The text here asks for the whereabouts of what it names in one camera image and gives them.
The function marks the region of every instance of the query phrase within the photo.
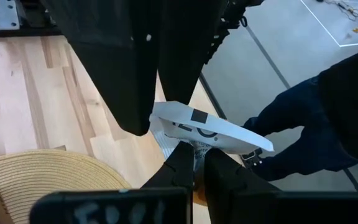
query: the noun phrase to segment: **woven straw hat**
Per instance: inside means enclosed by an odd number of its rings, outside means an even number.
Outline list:
[[[0,193],[14,223],[28,223],[31,206],[50,192],[127,188],[116,171],[82,154],[48,149],[0,157]]]

